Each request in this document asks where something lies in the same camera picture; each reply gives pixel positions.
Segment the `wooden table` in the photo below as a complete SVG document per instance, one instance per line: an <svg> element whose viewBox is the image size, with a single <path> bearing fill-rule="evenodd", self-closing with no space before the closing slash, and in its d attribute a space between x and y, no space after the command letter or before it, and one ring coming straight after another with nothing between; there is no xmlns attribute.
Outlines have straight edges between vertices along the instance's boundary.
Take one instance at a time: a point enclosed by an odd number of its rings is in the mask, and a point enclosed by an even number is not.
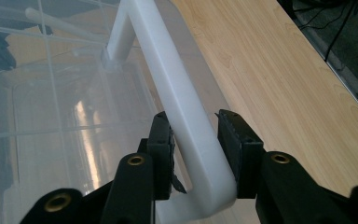
<svg viewBox="0 0 358 224"><path fill-rule="evenodd" d="M230 108L316 182L358 185L358 103L276 0L172 0ZM200 223L257 223L254 201Z"/></svg>

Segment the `transparent plastic container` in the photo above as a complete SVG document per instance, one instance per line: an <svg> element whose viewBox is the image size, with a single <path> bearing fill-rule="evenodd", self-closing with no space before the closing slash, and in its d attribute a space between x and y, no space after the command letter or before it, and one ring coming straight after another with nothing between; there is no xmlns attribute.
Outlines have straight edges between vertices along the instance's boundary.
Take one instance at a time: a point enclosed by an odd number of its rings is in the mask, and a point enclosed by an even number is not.
<svg viewBox="0 0 358 224"><path fill-rule="evenodd" d="M0 223L19 223L52 190L88 194L112 180L164 110L136 39L118 69L102 66L118 1L64 3L0 1ZM225 98L179 12L156 3L217 124Z"/></svg>

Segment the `screw hole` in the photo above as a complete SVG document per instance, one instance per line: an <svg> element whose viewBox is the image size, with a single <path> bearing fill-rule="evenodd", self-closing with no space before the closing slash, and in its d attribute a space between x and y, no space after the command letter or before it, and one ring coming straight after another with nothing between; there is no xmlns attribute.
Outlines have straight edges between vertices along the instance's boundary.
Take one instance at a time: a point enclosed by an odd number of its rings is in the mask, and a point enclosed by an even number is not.
<svg viewBox="0 0 358 224"><path fill-rule="evenodd" d="M56 194L45 203L45 210L50 213L61 211L71 201L72 197L68 193Z"/></svg>
<svg viewBox="0 0 358 224"><path fill-rule="evenodd" d="M133 157L129 158L127 161L127 163L129 165L140 165L144 162L145 162L145 158L143 158L141 156L133 156Z"/></svg>
<svg viewBox="0 0 358 224"><path fill-rule="evenodd" d="M271 158L273 161L281 164L286 164L290 162L290 159L284 156L283 154L274 154L271 156Z"/></svg>

